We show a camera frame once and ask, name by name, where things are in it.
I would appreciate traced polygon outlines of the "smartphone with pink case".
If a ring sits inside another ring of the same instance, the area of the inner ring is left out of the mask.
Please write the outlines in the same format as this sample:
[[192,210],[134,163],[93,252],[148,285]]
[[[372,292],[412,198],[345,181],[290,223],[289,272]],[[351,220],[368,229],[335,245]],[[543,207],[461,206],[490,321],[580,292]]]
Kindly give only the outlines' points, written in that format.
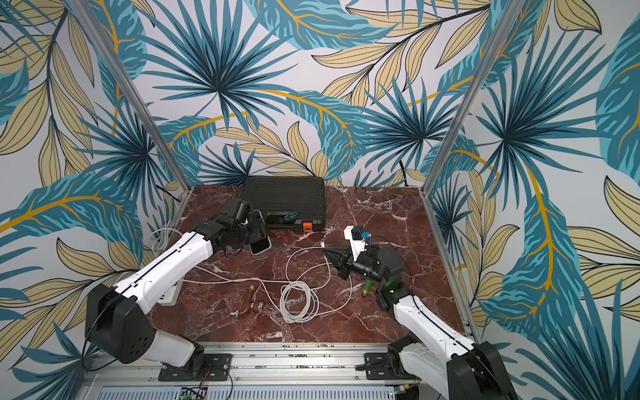
[[258,256],[272,248],[268,229],[260,210],[251,211],[248,216],[248,239],[247,243],[253,256]]

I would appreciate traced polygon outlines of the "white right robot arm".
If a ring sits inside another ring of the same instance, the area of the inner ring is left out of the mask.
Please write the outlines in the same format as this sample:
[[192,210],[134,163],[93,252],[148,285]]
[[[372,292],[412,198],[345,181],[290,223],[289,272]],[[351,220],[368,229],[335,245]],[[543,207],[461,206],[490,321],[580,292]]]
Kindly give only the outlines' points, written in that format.
[[388,346],[390,368],[412,375],[445,399],[516,399],[503,359],[491,343],[476,343],[441,320],[403,280],[405,261],[395,248],[325,248],[344,279],[356,274],[378,285],[378,306],[412,334]]

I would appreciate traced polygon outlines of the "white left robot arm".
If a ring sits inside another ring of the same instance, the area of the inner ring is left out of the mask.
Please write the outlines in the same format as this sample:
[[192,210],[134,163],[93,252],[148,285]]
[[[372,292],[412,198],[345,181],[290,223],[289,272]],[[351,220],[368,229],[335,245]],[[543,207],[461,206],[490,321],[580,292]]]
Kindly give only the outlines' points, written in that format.
[[197,375],[203,368],[203,346],[157,330],[148,313],[161,296],[189,271],[218,252],[241,252],[268,238],[262,213],[250,203],[231,198],[213,218],[184,233],[174,245],[128,278],[88,295],[85,342],[116,361],[139,359]]

